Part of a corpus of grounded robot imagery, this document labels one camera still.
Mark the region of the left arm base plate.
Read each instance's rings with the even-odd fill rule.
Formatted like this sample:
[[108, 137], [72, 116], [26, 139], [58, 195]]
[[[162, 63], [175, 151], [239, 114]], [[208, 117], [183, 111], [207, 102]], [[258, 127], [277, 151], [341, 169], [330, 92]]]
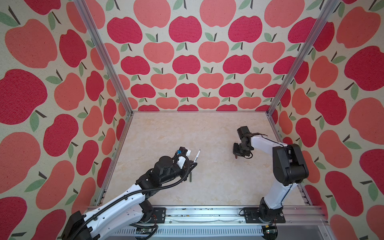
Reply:
[[166, 208], [143, 209], [143, 216], [136, 224], [164, 224], [166, 210]]

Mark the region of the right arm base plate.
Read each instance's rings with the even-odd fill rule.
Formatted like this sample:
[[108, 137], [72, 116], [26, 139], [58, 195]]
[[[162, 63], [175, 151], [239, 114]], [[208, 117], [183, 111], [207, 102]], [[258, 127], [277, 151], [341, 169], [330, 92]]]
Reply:
[[247, 224], [286, 223], [282, 209], [243, 208], [239, 214], [245, 218]]

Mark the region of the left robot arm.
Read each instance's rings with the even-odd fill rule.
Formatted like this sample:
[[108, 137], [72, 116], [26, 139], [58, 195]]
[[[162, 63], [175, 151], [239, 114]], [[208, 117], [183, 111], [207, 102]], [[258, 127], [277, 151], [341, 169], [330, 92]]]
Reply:
[[163, 156], [135, 184], [118, 197], [92, 211], [72, 214], [61, 235], [63, 240], [105, 240], [125, 226], [138, 229], [156, 216], [149, 198], [186, 181], [197, 163], [184, 154]]

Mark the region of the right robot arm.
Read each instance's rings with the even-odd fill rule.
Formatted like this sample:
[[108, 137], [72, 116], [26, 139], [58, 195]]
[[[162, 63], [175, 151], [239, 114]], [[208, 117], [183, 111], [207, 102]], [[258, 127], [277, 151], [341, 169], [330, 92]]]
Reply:
[[302, 150], [297, 144], [280, 143], [264, 134], [251, 133], [247, 126], [238, 128], [237, 133], [241, 143], [233, 145], [236, 158], [250, 159], [255, 149], [272, 156], [275, 181], [259, 205], [260, 220], [270, 222], [283, 213], [284, 202], [290, 192], [309, 176]]

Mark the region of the white pen brown end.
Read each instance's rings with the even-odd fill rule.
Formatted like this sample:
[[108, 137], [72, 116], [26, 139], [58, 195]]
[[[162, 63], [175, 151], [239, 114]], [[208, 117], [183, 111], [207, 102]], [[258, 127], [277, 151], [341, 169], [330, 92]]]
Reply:
[[196, 163], [196, 162], [197, 162], [197, 159], [198, 159], [198, 157], [199, 157], [200, 153], [201, 153], [201, 150], [199, 150], [199, 151], [198, 151], [198, 153], [197, 153], [197, 155], [196, 155], [196, 157], [195, 157], [195, 159], [194, 159], [194, 163]]

